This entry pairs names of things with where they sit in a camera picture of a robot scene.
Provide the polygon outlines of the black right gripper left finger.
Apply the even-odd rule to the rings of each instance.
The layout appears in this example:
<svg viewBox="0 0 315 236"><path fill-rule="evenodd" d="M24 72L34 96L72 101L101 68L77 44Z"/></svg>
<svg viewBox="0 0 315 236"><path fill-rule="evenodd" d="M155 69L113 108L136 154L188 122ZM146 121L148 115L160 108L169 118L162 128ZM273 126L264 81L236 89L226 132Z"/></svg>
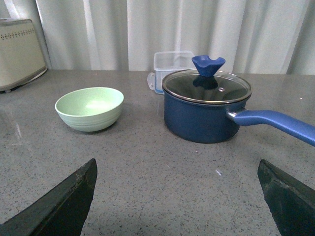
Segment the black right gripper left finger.
<svg viewBox="0 0 315 236"><path fill-rule="evenodd" d="M92 158L48 193L0 226L2 236L79 236L97 178Z"/></svg>

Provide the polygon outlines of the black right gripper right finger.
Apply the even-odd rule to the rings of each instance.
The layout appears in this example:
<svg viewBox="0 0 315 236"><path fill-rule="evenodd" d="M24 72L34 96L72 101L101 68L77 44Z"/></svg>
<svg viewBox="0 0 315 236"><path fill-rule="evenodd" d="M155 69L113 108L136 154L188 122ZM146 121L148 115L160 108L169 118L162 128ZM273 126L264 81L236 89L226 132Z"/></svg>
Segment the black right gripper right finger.
<svg viewBox="0 0 315 236"><path fill-rule="evenodd" d="M315 191L262 159L258 179L277 228L283 236L315 234Z"/></svg>

